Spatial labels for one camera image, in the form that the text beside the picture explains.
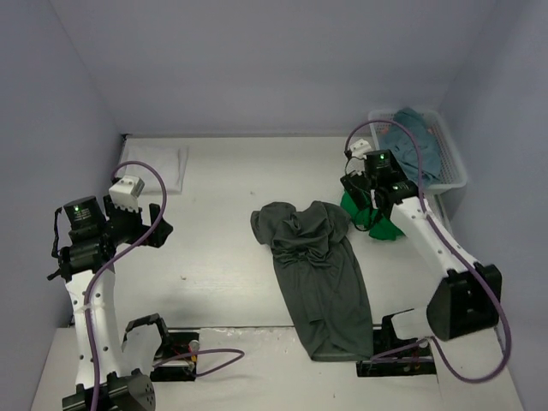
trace white basket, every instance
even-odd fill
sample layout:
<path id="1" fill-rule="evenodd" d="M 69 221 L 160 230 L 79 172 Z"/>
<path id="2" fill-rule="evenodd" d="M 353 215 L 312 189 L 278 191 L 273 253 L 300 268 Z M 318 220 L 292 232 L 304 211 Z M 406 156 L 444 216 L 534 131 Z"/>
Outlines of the white basket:
<path id="1" fill-rule="evenodd" d="M 368 118 L 369 120 L 393 120 L 397 112 L 398 110 L 373 110 Z M 425 119 L 428 128 L 436 136 L 442 161 L 439 176 L 441 183 L 432 184 L 425 191 L 428 194 L 441 194 L 452 188 L 464 187 L 468 176 L 444 119 L 434 110 L 417 110 L 417 112 Z M 380 122 L 369 126 L 376 150 L 379 149 L 378 140 L 383 138 L 381 131 L 387 126 L 390 125 Z"/>

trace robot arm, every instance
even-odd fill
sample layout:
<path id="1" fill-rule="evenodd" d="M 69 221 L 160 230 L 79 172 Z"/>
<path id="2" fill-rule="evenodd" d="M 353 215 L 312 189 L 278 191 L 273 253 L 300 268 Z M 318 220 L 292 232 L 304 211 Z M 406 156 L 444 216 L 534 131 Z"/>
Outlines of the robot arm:
<path id="1" fill-rule="evenodd" d="M 63 208 L 71 225 L 72 245 L 57 251 L 57 227 L 53 255 L 59 269 L 48 279 L 60 276 L 70 294 L 79 349 L 76 394 L 63 398 L 63 409 L 88 410 L 94 386 L 92 351 L 86 327 L 85 310 L 90 308 L 94 340 L 98 347 L 100 371 L 98 409 L 152 411 L 155 396 L 150 380 L 152 362 L 158 349 L 169 344 L 169 332 L 164 321 L 153 314 L 132 321 L 124 336 L 118 338 L 114 308 L 115 274 L 112 269 L 96 278 L 88 306 L 84 294 L 95 273 L 112 259 L 122 243 L 132 244 L 149 227 L 142 223 L 138 197 L 144 184 L 138 177 L 124 176 L 104 197 L 107 220 L 95 197 L 72 201 Z M 159 205 L 150 204 L 151 220 L 159 214 Z M 173 228 L 161 219 L 157 228 L 141 244 L 161 247 Z"/>
<path id="2" fill-rule="evenodd" d="M 409 238 L 431 268 L 432 280 L 438 284 L 427 305 L 393 315 L 391 320 L 397 337 L 407 340 L 433 334 L 448 341 L 496 325 L 498 313 L 485 291 L 427 219 L 433 220 L 448 244 L 475 267 L 500 300 L 502 277 L 497 267 L 484 267 L 462 249 L 432 213 L 426 200 L 423 200 L 426 208 L 423 210 L 416 184 L 405 176 L 389 150 L 356 155 L 354 149 L 353 154 L 364 159 L 365 167 L 363 172 L 353 171 L 341 179 L 346 191 L 360 210 L 369 206 L 378 209 Z"/>

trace lavender wall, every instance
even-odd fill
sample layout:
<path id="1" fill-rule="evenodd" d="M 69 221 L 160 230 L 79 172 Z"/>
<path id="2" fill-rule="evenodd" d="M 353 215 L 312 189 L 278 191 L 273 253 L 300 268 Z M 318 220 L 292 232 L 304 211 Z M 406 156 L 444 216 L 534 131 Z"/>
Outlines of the lavender wall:
<path id="1" fill-rule="evenodd" d="M 123 132 L 348 131 L 438 106 L 496 0 L 51 0 Z"/>
<path id="2" fill-rule="evenodd" d="M 0 409 L 25 410 L 70 313 L 53 212 L 106 188 L 120 139 L 48 1 L 2 0 L 0 39 Z"/>
<path id="3" fill-rule="evenodd" d="M 527 410 L 548 409 L 546 39 L 548 2 L 500 0 L 442 104 L 470 175 L 445 202 L 457 238 L 503 273 Z"/>

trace white table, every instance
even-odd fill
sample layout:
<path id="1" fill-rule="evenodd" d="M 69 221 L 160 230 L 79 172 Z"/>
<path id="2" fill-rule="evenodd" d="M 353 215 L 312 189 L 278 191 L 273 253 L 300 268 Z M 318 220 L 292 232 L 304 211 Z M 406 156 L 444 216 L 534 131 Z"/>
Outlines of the white table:
<path id="1" fill-rule="evenodd" d="M 313 200 L 337 203 L 343 192 L 338 180 L 344 139 L 154 140 L 159 141 L 189 147 L 183 193 L 169 198 L 165 218 L 175 230 L 166 245 L 159 250 L 143 247 L 116 266 L 120 330 L 129 320 L 155 312 L 173 328 L 261 328 L 202 330 L 202 348 L 242 348 L 247 357 L 195 383 L 155 384 L 158 411 L 521 409 L 508 371 L 487 384 L 463 384 L 435 353 L 437 378 L 357 378 L 352 363 L 312 363 L 295 330 L 286 328 L 292 323 L 271 252 L 254 239 L 249 218 L 253 210 L 275 200 L 300 210 Z M 150 141 L 129 141 L 146 143 Z M 158 196 L 145 199 L 159 202 Z M 376 323 L 430 299 L 437 285 L 429 281 L 429 270 L 409 241 L 375 241 L 354 229 L 348 238 Z M 489 372 L 501 357 L 493 330 L 443 345 L 452 363 L 468 376 Z M 206 366 L 215 360 L 200 361 Z M 61 398 L 74 393 L 76 364 L 74 331 L 59 330 L 33 411 L 60 409 Z"/>
<path id="2" fill-rule="evenodd" d="M 314 200 L 339 203 L 344 139 L 161 139 L 188 146 L 182 195 L 169 197 L 174 232 L 160 249 L 142 247 L 116 265 L 116 312 L 128 321 L 160 313 L 169 327 L 293 325 L 272 268 L 272 255 L 250 226 L 251 213 L 272 201 L 304 210 Z M 151 144 L 130 139 L 127 144 Z M 142 196 L 161 202 L 159 195 Z M 382 242 L 348 234 L 375 322 L 425 305 L 437 284 L 407 239 Z"/>

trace gray dress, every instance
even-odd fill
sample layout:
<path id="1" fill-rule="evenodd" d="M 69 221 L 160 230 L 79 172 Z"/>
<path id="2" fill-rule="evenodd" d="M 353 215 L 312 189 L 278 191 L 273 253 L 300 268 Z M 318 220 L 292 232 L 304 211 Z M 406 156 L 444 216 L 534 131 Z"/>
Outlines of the gray dress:
<path id="1" fill-rule="evenodd" d="M 372 317 L 360 265 L 345 237 L 349 214 L 314 201 L 305 211 L 271 203 L 251 215 L 302 345 L 316 361 L 372 355 Z"/>

